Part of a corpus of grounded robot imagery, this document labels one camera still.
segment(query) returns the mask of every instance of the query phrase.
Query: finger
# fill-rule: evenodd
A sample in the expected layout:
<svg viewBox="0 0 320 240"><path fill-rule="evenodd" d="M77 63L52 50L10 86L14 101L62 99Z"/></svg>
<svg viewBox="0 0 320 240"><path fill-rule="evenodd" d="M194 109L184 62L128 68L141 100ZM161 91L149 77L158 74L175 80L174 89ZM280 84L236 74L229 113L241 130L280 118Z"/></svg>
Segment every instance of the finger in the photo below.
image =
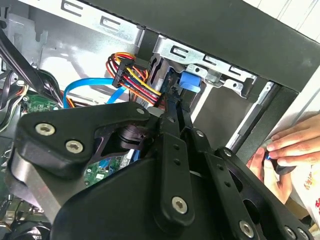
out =
<svg viewBox="0 0 320 240"><path fill-rule="evenodd" d="M271 152L274 150L282 149L284 147L296 144L296 143L301 143L310 139L314 139L316 137L320 136L320 128L315 129L315 128L308 128L305 130L297 131L294 133L290 133L287 136L284 136L280 138L279 140L276 140L272 143L270 143L266 149Z"/></svg>
<svg viewBox="0 0 320 240"><path fill-rule="evenodd" d="M265 150L262 147L259 147L254 156L252 157L252 161L249 167L253 174L256 175L260 180L262 180L261 169L262 161L264 160L264 155Z"/></svg>
<svg viewBox="0 0 320 240"><path fill-rule="evenodd" d="M274 166L270 160L264 160L264 185L273 193L279 191L278 180L275 175Z"/></svg>
<svg viewBox="0 0 320 240"><path fill-rule="evenodd" d="M315 115L315 116L313 116L313 117L308 118L307 120L304 120L304 121L296 124L296 125L293 126L293 127L290 127L290 128L288 128L288 129L286 129L286 130L283 130L283 131L278 132L278 133L275 134L273 137L271 137L271 139L272 139L273 141L275 141L275 140L278 140L278 139L280 139L280 138L283 138L283 137L285 137L285 136L287 136L287 135L289 135L289 134L293 134L293 133L295 133L295 132L299 132L299 131L308 129L308 128L314 126L315 123L318 123L319 120L320 120L320 114Z"/></svg>
<svg viewBox="0 0 320 240"><path fill-rule="evenodd" d="M284 167L320 164L320 151L302 156L281 157L277 163Z"/></svg>
<svg viewBox="0 0 320 240"><path fill-rule="evenodd" d="M292 181L291 181L291 174L280 175L280 181L278 182L278 186L281 189L283 197L287 201L288 197L292 192Z"/></svg>
<svg viewBox="0 0 320 240"><path fill-rule="evenodd" d="M250 166L251 166L252 159L253 159L253 157L252 157L252 158L250 158L250 159L249 159L249 161L246 163L246 167L247 167L248 169L249 169L249 168L250 168Z"/></svg>
<svg viewBox="0 0 320 240"><path fill-rule="evenodd" d="M291 146L281 148L279 150L269 152L272 159L279 159L281 157L295 157L305 154L311 154L320 151L320 137L310 139L307 141L295 143Z"/></svg>
<svg viewBox="0 0 320 240"><path fill-rule="evenodd" d="M273 141L276 141L278 139L281 139L289 134L293 134L295 132L299 132L299 131L302 131L302 130L305 130L305 129L308 129L309 128L309 124L306 124L305 122L301 122L293 127L290 127L286 130L283 130L283 131L280 131L278 132L277 134L273 135L271 137L271 139Z"/></svg>

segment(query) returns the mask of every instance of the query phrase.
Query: screw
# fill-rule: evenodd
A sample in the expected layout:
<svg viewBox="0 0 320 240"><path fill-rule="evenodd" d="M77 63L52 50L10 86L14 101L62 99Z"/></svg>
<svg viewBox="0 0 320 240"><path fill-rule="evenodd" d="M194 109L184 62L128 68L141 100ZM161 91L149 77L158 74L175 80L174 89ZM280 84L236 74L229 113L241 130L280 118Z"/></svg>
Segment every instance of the screw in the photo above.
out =
<svg viewBox="0 0 320 240"><path fill-rule="evenodd" d="M65 144L65 148L73 154L81 153L84 149L84 146L81 144L81 142L77 140L70 140Z"/></svg>
<svg viewBox="0 0 320 240"><path fill-rule="evenodd" d="M308 235L305 233L305 231L303 231L300 227L298 227L298 231L299 231L299 233L301 233L301 235L303 236L303 238L305 239L305 240L309 240L309 237L308 237Z"/></svg>
<svg viewBox="0 0 320 240"><path fill-rule="evenodd" d="M292 238L297 239L295 233L292 231L292 229L288 226L284 226L284 229L286 230L286 233Z"/></svg>
<svg viewBox="0 0 320 240"><path fill-rule="evenodd" d="M200 137L203 137L204 136L204 133L200 130L197 130L196 133L200 136Z"/></svg>
<svg viewBox="0 0 320 240"><path fill-rule="evenodd" d="M231 157L231 152L229 150L224 149L223 151L224 151L225 155L227 155L228 157Z"/></svg>
<svg viewBox="0 0 320 240"><path fill-rule="evenodd" d="M247 223L244 220L241 220L239 222L239 226L241 231L248 237L248 238L253 238L255 236L254 230L252 229L252 227L249 225L249 223Z"/></svg>
<svg viewBox="0 0 320 240"><path fill-rule="evenodd" d="M49 123L39 123L35 126L35 131L43 136L50 136L55 133L56 129Z"/></svg>
<svg viewBox="0 0 320 240"><path fill-rule="evenodd" d="M145 111L143 111L141 108L137 108L136 111L140 114L145 114Z"/></svg>
<svg viewBox="0 0 320 240"><path fill-rule="evenodd" d="M179 196L174 196L171 203L172 207L180 214L185 214L188 210L187 203Z"/></svg>

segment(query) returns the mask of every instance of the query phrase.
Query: metal panel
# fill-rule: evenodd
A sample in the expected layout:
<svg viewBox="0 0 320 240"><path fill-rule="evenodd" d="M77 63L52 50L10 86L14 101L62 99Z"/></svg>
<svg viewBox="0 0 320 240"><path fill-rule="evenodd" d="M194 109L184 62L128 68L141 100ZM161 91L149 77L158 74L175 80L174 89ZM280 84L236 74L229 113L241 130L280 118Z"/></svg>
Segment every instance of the metal panel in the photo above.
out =
<svg viewBox="0 0 320 240"><path fill-rule="evenodd" d="M240 0L82 2L298 92L320 64L320 45Z"/></svg>

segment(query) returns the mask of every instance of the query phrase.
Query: black wire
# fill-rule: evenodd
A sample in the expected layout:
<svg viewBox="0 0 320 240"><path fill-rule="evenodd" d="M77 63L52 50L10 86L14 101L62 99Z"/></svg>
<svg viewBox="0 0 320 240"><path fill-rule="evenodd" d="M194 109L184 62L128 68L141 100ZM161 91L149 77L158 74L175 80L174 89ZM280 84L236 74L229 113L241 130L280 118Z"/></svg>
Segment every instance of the black wire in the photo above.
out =
<svg viewBox="0 0 320 240"><path fill-rule="evenodd" d="M11 99L8 103L8 108L6 110L6 113L5 113L5 116L4 116L4 119L2 120L2 122L0 123L0 129L3 129L7 123L9 122L10 120L10 116L11 116L11 111L12 111L12 107L14 105L14 103L18 100L18 98L20 98L19 96Z"/></svg>
<svg viewBox="0 0 320 240"><path fill-rule="evenodd" d="M21 205L22 202L24 202L24 201L21 200L21 201L19 202L19 204L18 204L18 206L16 207L16 210L15 210L15 212L14 212L14 217L13 217L13 219L14 219L15 221L17 221L17 212L18 212L18 209L19 209L19 207L20 207L20 205Z"/></svg>
<svg viewBox="0 0 320 240"><path fill-rule="evenodd" d="M10 42L4 31L0 28L0 58L16 74L22 77L25 82L37 93L47 96L44 83L38 76L36 70L30 66L28 61L22 56L17 48Z"/></svg>
<svg viewBox="0 0 320 240"><path fill-rule="evenodd" d="M63 95L60 91L56 78L50 72L43 69L39 69L38 73L45 85L45 88L49 90L51 96L55 99L55 102L63 105Z"/></svg>
<svg viewBox="0 0 320 240"><path fill-rule="evenodd" d="M2 94L1 94L1 100L0 100L0 111L4 109L8 102L9 92L10 92L10 86L11 86L11 77L14 74L13 71L10 71L9 74L5 77Z"/></svg>

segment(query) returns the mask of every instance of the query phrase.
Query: blue latch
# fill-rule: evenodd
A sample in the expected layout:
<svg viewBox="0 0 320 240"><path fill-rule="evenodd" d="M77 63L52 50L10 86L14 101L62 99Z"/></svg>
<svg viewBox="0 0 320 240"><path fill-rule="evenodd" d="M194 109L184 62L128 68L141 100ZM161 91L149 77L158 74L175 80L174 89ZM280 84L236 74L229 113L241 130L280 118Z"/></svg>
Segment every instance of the blue latch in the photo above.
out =
<svg viewBox="0 0 320 240"><path fill-rule="evenodd" d="M179 86L183 89L190 90L195 93L200 92L201 77L183 71L181 74Z"/></svg>

